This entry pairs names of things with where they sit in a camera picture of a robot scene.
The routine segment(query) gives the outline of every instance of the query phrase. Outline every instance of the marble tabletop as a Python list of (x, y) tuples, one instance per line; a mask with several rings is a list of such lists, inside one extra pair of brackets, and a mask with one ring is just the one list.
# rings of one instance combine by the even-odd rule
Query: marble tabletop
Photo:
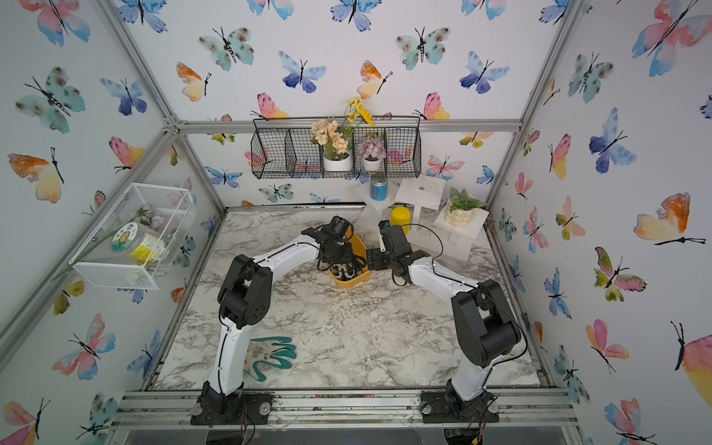
[[(334, 215), (356, 221), (360, 212), (229, 212), (153, 389), (198, 389), (210, 375), (220, 335), (216, 297), (234, 256), (264, 253)], [(435, 217), (435, 211), (422, 216)], [(357, 234), (366, 246), (378, 246), (376, 234)], [(467, 264), (437, 261), (479, 281), (502, 281), (483, 232)], [(390, 271), (375, 271), (364, 283), (342, 290), (326, 272), (315, 270), (315, 261), (273, 284), (271, 308), (252, 338), (274, 336), (291, 338), (296, 353), (295, 359), (287, 359), (291, 368), (259, 365), (266, 379), (258, 381), (249, 364), (269, 360), (271, 342), (253, 341), (245, 387), (442, 386), (463, 357), (448, 303), (416, 286), (396, 286)], [(522, 349), (520, 342), (512, 353)], [(529, 354), (496, 367), (489, 380), (491, 385), (538, 383)]]

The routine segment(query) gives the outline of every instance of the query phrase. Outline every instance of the wire basket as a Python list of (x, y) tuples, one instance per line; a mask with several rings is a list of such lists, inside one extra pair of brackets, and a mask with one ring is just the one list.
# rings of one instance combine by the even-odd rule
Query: wire basket
[[(156, 230), (161, 239), (151, 247), (146, 260), (137, 263), (129, 256), (115, 252), (111, 243), (117, 231), (134, 220), (141, 208), (151, 209), (153, 215), (162, 217), (163, 222)], [(164, 276), (172, 265), (195, 216), (189, 190), (133, 183), (84, 241), (70, 264), (94, 286), (158, 289), (156, 278)], [(165, 251), (158, 261), (151, 262), (160, 249), (161, 240), (167, 241)]]
[(349, 153), (354, 162), (346, 172), (324, 170), (323, 147), (312, 143), (311, 123), (321, 117), (298, 117), (280, 120), (255, 119), (252, 137), (252, 173), (257, 179), (272, 178), (353, 178), (364, 177), (363, 159), (356, 146), (367, 137), (383, 141), (386, 159), (379, 172), (389, 178), (416, 178), (421, 171), (420, 119), (408, 117), (411, 125), (362, 126), (354, 129), (349, 143)]

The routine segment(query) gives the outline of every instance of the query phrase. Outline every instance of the black wire basket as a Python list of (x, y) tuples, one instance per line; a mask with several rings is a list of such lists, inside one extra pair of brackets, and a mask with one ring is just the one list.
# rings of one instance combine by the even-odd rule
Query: black wire basket
[(324, 170), (323, 146), (312, 143), (311, 130), (312, 123), (321, 117), (255, 119), (251, 142), (252, 174), (257, 179), (368, 177), (375, 172), (365, 171), (357, 146), (373, 136), (381, 139), (386, 150), (380, 173), (389, 178), (416, 178), (421, 171), (420, 118), (396, 118), (402, 125), (390, 126), (389, 121), (376, 116), (375, 127), (361, 124), (354, 129), (349, 143), (353, 166), (346, 172)]

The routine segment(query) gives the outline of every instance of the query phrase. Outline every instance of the white wire basket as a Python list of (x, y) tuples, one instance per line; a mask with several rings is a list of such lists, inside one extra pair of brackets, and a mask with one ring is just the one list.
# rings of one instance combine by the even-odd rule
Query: white wire basket
[[(163, 221), (155, 231), (160, 234), (160, 238), (152, 243), (151, 253), (142, 263), (115, 252), (111, 246), (117, 231), (135, 220), (141, 208), (150, 209), (154, 216), (161, 217)], [(158, 289), (156, 278), (165, 276), (173, 264), (195, 216), (189, 190), (133, 183), (84, 241), (70, 264), (94, 286)]]

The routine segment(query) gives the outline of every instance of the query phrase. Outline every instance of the yellow bottle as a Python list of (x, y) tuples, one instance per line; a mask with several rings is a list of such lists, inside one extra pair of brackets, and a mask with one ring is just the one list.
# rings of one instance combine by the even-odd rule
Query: yellow bottle
[[(396, 207), (391, 213), (391, 225), (392, 226), (402, 226), (404, 224), (410, 224), (410, 210), (406, 207)], [(403, 232), (407, 235), (410, 226), (405, 226)]]

